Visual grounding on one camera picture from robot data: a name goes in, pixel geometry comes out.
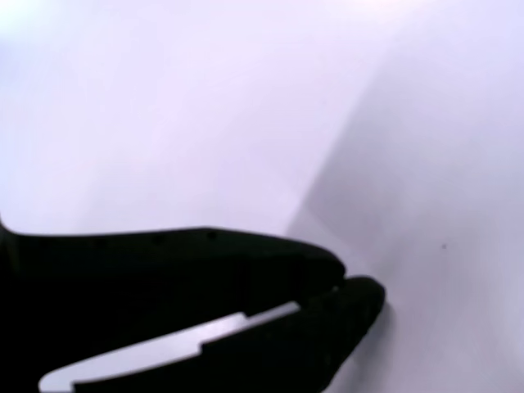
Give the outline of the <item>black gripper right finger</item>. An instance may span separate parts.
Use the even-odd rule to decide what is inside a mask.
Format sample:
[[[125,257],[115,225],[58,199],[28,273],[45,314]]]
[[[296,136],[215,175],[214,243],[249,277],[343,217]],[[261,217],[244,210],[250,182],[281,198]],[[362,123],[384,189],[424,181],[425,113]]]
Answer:
[[[197,356],[140,373],[77,383],[76,392],[321,392],[386,301],[373,278],[348,278],[291,314],[208,341]]]

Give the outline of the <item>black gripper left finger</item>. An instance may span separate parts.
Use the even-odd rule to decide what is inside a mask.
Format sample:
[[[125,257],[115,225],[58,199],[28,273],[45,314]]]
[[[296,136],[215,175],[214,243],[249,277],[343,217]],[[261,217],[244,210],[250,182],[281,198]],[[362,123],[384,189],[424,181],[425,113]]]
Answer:
[[[1,389],[69,364],[342,282],[330,251],[217,228],[90,236],[1,231]]]

